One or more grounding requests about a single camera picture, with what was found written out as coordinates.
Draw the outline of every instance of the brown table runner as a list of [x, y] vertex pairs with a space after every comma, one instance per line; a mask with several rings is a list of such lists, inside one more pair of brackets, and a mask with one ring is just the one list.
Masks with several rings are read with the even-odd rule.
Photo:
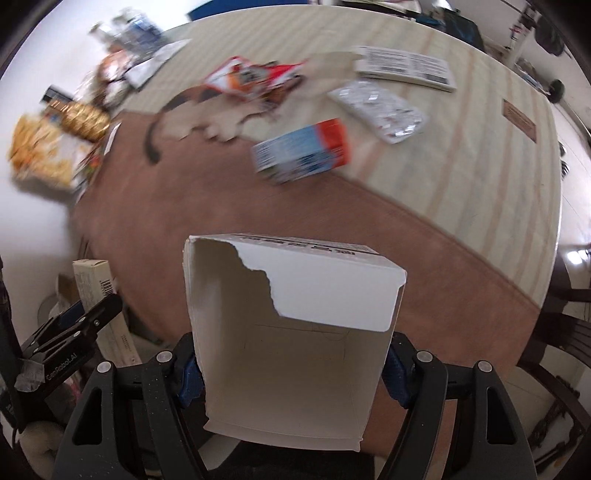
[[[144, 153], [154, 117], [124, 112], [105, 165], [74, 210], [80, 233], [106, 258], [125, 300], [163, 339], [190, 330], [183, 281], [189, 235], [252, 232], [367, 245], [408, 272], [396, 330], [444, 362], [487, 359], [504, 375], [517, 363], [538, 307], [453, 238], [335, 174], [273, 185], [256, 176], [251, 143], [193, 132], [158, 135], [157, 164]], [[441, 447], [449, 439], [447, 411]], [[380, 385], [362, 448], [386, 456], [404, 411]]]

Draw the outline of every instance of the blue gripper pad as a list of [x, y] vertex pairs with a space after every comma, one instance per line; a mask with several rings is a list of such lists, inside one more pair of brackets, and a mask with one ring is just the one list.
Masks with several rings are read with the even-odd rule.
[[187, 408], [194, 398], [199, 398], [205, 383], [201, 371], [197, 366], [195, 355], [192, 355], [183, 370], [183, 386], [178, 393], [178, 400], [182, 408]]
[[69, 309], [61, 314], [60, 319], [57, 321], [58, 327], [64, 331], [74, 326], [76, 322], [84, 315], [84, 307], [81, 301], [77, 301]]
[[382, 380], [384, 380], [390, 397], [397, 400], [402, 408], [408, 408], [411, 394], [407, 385], [407, 372], [392, 345], [390, 345], [386, 356], [386, 363], [382, 370]]

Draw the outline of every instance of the white wall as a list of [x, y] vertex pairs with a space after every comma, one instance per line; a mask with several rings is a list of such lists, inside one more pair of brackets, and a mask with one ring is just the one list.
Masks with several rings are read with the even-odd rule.
[[[203, 0], [63, 0], [22, 45], [0, 80], [0, 152], [6, 157], [14, 125], [22, 113], [39, 111], [50, 85], [74, 92], [105, 56], [87, 35], [90, 27], [123, 7], [144, 11], [163, 29], [187, 22]], [[0, 161], [0, 256], [20, 341], [37, 327], [37, 309], [54, 290], [60, 271], [71, 272], [79, 239], [70, 231], [68, 195], [47, 189], [24, 190]]]
[[[525, 0], [509, 2], [520, 10], [526, 5]], [[462, 16], [475, 22], [483, 37], [502, 46], [509, 43], [509, 29], [519, 18], [519, 13], [501, 0], [449, 0], [449, 3], [453, 8], [460, 9]], [[533, 34], [527, 39], [522, 56], [546, 81], [558, 78], [564, 83], [564, 99], [583, 122], [591, 127], [591, 86], [577, 62], [567, 54], [560, 57], [550, 55], [537, 44]]]

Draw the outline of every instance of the snack bag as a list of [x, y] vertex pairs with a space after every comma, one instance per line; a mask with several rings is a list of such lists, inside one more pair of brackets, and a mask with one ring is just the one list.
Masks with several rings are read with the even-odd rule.
[[23, 115], [12, 134], [8, 161], [19, 180], [35, 177], [51, 187], [74, 190], [78, 167], [93, 148], [46, 117]]
[[203, 83], [218, 92], [252, 100], [295, 78], [303, 65], [258, 65], [243, 57], [232, 57], [209, 74]]

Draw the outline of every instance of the cardboard box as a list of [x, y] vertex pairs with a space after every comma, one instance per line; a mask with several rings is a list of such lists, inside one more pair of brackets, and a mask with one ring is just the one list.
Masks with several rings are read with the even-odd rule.
[[445, 60], [391, 48], [359, 46], [356, 51], [362, 57], [355, 61], [355, 71], [362, 77], [416, 83], [446, 92], [457, 89]]
[[[108, 294], [115, 292], [107, 260], [76, 260], [72, 262], [72, 266], [85, 312]], [[102, 355], [112, 361], [116, 367], [129, 367], [142, 362], [123, 313], [118, 314], [99, 331], [96, 343]]]
[[359, 245], [251, 234], [192, 236], [183, 264], [205, 429], [359, 451], [406, 272]]
[[349, 162], [345, 126], [338, 118], [308, 125], [252, 147], [255, 171], [282, 183]]

